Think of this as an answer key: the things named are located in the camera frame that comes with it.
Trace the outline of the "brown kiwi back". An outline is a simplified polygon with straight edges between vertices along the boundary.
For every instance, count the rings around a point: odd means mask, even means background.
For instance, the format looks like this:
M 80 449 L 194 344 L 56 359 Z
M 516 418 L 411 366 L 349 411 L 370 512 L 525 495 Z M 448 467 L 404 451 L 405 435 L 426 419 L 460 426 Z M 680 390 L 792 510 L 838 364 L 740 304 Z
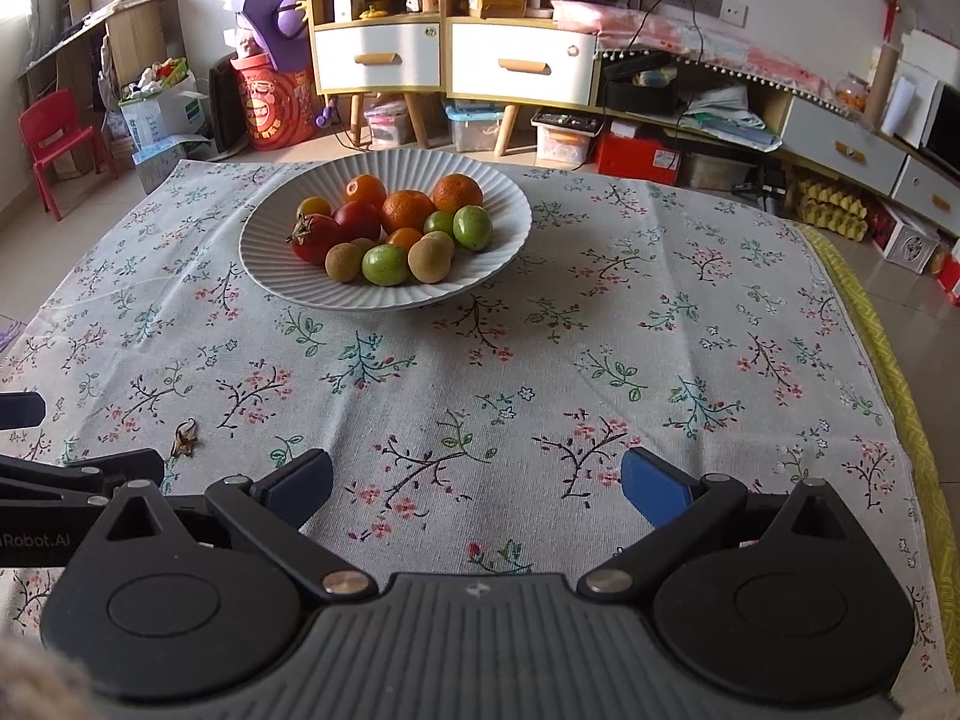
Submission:
M 364 249 L 354 242 L 341 242 L 327 250 L 324 270 L 327 277 L 340 284 L 352 283 L 361 275 Z

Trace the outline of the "red tomato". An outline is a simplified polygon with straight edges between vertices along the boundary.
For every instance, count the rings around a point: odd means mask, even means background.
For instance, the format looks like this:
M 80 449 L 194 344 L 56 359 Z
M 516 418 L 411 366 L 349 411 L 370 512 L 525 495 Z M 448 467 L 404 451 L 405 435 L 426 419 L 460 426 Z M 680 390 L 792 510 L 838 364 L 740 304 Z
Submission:
M 288 236 L 288 245 L 299 260 L 322 266 L 329 250 L 345 242 L 345 232 L 331 216 L 299 216 Z
M 381 238 L 381 211 L 366 202 L 348 202 L 334 211 L 334 221 L 342 229 L 345 241 Z

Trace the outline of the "smooth orange tomato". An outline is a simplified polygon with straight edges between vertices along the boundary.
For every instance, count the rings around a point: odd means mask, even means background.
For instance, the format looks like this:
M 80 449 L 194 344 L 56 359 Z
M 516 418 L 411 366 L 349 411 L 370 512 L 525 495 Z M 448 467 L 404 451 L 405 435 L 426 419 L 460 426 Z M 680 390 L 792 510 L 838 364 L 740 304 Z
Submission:
M 389 245 L 397 245 L 400 249 L 410 250 L 421 238 L 423 234 L 415 227 L 399 227 L 387 236 L 386 242 Z
M 373 174 L 358 174 L 352 177 L 343 189 L 345 203 L 364 203 L 376 210 L 381 210 L 386 197 L 386 187 Z

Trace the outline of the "yellow orange cherry tomato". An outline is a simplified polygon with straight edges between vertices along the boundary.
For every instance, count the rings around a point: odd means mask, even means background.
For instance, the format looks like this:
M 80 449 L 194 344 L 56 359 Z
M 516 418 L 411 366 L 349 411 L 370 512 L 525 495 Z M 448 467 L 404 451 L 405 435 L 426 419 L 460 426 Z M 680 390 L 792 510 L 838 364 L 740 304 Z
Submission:
M 298 216 L 298 218 L 304 218 L 304 216 L 311 215 L 331 216 L 331 204 L 327 202 L 327 200 L 323 199 L 322 197 L 318 197 L 317 195 L 306 197 L 306 199 L 302 200 L 302 202 L 298 205 L 298 208 L 296 209 L 296 216 Z

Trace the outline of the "large textured mandarin orange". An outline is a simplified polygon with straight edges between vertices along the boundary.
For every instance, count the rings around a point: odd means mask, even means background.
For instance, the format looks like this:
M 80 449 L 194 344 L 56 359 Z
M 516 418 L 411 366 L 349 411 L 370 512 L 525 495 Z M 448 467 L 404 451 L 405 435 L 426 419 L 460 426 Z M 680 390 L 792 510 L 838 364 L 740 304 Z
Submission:
M 436 206 L 426 193 L 420 190 L 397 190 L 389 193 L 382 202 L 382 229 L 389 234 L 404 227 L 421 232 L 435 211 Z

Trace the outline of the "small green tomato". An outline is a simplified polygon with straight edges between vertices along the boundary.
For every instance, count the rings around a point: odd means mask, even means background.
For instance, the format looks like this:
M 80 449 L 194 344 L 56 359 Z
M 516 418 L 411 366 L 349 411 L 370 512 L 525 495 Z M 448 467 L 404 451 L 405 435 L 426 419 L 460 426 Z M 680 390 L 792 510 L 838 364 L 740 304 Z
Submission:
M 428 232 L 444 232 L 444 234 L 448 234 L 448 236 L 454 236 L 454 231 L 452 231 L 453 224 L 454 215 L 450 211 L 436 210 L 425 220 L 421 232 L 423 232 L 423 234 L 428 234 Z

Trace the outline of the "oval green tomato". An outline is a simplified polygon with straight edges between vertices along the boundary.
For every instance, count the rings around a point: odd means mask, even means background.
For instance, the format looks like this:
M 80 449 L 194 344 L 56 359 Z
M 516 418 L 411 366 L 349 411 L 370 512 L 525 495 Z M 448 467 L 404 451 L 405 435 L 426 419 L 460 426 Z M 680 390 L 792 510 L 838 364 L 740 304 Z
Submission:
M 482 252 L 493 238 L 493 221 L 483 206 L 462 206 L 452 218 L 452 234 L 462 247 Z

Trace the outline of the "pale tan kiwi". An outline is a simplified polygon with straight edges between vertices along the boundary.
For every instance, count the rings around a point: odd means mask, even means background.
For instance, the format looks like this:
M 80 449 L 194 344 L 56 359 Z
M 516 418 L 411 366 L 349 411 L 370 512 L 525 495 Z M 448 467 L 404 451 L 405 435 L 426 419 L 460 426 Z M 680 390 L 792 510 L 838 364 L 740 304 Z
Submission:
M 427 232 L 421 242 L 431 242 L 432 244 L 442 245 L 448 257 L 454 257 L 455 252 L 455 242 L 454 239 L 449 236 L 447 232 L 444 231 L 431 231 Z

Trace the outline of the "white ribbed plate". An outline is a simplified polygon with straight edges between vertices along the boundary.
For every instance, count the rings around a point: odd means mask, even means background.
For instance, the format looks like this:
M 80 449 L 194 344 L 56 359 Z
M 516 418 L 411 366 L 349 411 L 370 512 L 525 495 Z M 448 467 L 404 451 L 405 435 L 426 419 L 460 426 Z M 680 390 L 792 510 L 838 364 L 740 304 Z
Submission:
M 337 206 L 345 185 L 358 174 L 373 174 L 389 190 L 416 188 L 428 192 L 438 179 L 453 172 L 466 174 L 480 185 L 485 210 L 493 221 L 493 238 L 490 247 L 480 254 L 455 255 L 451 274 L 441 283 L 409 281 L 392 288 L 366 281 L 336 283 L 320 266 L 299 260 L 286 242 L 301 200 L 317 195 Z M 239 258 L 260 288 L 295 304 L 348 312 L 402 310 L 444 301 L 498 275 L 523 249 L 531 227 L 527 195 L 493 164 L 449 151 L 387 149 L 308 166 L 270 190 L 242 227 Z

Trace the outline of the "red plastic child chair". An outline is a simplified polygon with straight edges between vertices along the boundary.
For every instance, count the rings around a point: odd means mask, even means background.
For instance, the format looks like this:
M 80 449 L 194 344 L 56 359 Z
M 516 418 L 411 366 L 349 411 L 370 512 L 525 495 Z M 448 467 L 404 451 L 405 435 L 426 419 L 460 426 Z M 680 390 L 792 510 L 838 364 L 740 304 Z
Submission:
M 47 182 L 47 170 L 59 158 L 76 148 L 87 146 L 94 171 L 101 172 L 105 167 L 112 179 L 119 177 L 116 163 L 101 132 L 80 121 L 80 109 L 70 89 L 57 89 L 37 99 L 25 112 L 21 112 L 18 127 L 32 159 L 32 175 L 39 197 L 43 200 L 44 211 L 57 221 L 62 219 L 62 211 Z

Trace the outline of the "white cardboard box with toys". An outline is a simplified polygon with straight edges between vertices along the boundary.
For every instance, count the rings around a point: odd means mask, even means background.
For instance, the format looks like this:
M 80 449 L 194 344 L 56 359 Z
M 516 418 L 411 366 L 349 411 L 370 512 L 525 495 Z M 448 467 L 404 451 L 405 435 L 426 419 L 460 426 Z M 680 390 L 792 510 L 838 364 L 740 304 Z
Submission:
M 122 117 L 137 149 L 174 135 L 197 135 L 205 127 L 205 94 L 184 57 L 164 60 L 142 71 L 122 93 Z

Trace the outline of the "red storage box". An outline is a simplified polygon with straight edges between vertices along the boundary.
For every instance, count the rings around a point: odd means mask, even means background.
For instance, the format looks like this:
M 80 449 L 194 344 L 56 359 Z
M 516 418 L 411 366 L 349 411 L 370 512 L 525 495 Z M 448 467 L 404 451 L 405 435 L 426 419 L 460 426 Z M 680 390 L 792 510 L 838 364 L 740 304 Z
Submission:
M 680 153 L 658 138 L 626 138 L 602 133 L 597 148 L 597 172 L 604 176 L 674 185 L 679 177 Z

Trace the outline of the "black speaker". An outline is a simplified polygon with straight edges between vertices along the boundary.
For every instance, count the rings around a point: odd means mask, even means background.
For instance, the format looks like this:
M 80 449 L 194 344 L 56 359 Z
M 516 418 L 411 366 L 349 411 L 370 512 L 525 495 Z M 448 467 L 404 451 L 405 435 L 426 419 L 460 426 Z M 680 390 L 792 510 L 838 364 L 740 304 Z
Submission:
M 220 158 L 235 153 L 236 149 L 242 148 L 247 142 L 239 75 L 233 67 L 235 59 L 235 54 L 225 55 L 208 70 L 213 140 Z

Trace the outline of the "red printed bucket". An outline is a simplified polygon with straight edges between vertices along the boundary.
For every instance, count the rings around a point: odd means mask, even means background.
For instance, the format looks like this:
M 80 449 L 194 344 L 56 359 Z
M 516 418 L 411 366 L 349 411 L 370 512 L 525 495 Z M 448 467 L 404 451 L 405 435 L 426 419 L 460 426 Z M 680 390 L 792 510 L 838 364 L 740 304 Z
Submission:
M 309 70 L 276 71 L 267 54 L 233 59 L 231 67 L 252 148 L 272 151 L 316 136 L 319 103 Z

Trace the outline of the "purple plush toy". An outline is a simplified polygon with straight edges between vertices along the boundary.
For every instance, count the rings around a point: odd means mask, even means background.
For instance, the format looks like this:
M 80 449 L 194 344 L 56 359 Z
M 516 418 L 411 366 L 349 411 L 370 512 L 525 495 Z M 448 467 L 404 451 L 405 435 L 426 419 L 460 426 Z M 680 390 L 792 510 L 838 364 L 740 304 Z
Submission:
M 296 73 L 308 68 L 306 0 L 244 0 L 241 13 L 275 71 Z

